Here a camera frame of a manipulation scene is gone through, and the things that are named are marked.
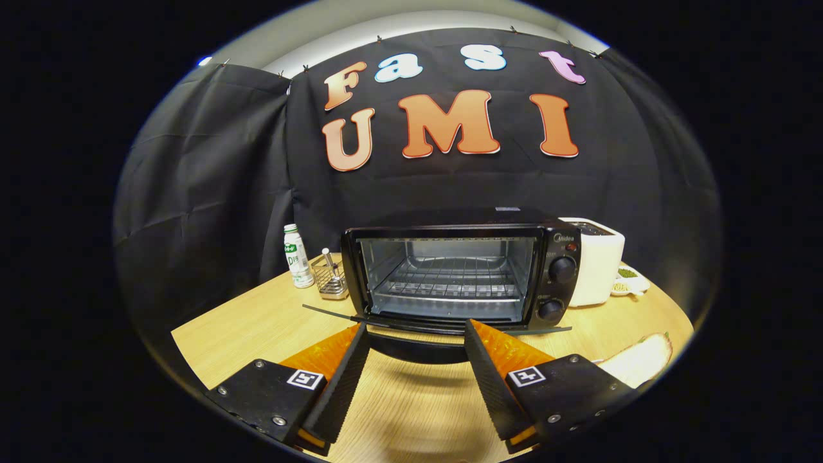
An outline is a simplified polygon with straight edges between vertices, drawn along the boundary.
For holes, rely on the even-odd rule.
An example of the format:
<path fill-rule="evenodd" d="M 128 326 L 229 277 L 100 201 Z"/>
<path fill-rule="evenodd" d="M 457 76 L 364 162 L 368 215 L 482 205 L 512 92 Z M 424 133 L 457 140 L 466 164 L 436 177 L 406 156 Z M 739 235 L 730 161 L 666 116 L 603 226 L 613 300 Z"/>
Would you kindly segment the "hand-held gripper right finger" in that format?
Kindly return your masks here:
<path fill-rule="evenodd" d="M 512 454 L 570 440 L 636 396 L 582 355 L 554 358 L 477 320 L 466 322 L 464 347 L 492 424 Z"/>

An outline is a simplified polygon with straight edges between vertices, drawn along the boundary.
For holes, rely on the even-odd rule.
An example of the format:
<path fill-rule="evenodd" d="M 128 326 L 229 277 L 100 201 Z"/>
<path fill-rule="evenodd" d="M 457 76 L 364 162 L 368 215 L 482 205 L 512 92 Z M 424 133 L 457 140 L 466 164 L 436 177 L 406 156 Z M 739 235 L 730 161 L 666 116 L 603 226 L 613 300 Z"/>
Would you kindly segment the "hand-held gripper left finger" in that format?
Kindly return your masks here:
<path fill-rule="evenodd" d="M 250 428 L 286 446 L 329 454 L 370 351 L 364 323 L 281 363 L 256 359 L 206 393 Z"/>

